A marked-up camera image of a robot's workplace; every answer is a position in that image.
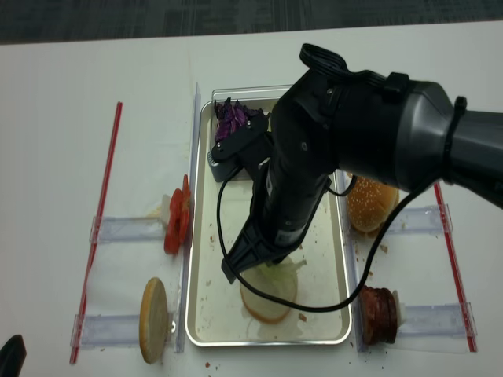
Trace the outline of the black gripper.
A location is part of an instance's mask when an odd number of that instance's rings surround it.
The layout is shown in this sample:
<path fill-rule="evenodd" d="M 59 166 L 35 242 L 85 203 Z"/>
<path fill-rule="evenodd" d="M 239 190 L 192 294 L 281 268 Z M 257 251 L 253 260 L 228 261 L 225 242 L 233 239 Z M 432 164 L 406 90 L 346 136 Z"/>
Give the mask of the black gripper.
<path fill-rule="evenodd" d="M 332 184 L 325 173 L 313 175 L 280 156 L 268 162 L 253 185 L 250 214 L 221 269 L 230 284 L 242 272 L 265 262 L 292 263 L 290 253 L 303 242 L 323 195 Z"/>

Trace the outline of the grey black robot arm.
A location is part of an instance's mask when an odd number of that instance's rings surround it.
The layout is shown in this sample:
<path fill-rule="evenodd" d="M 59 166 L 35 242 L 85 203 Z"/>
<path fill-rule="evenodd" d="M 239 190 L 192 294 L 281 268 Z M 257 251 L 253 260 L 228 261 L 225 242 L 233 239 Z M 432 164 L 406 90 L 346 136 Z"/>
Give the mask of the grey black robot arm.
<path fill-rule="evenodd" d="M 434 82 L 352 72 L 311 44 L 299 57 L 307 73 L 272 112 L 255 112 L 211 152 L 254 181 L 249 217 L 222 263 L 229 281 L 301 244 L 336 170 L 405 192 L 441 179 L 501 206 L 501 114 L 470 111 Z"/>

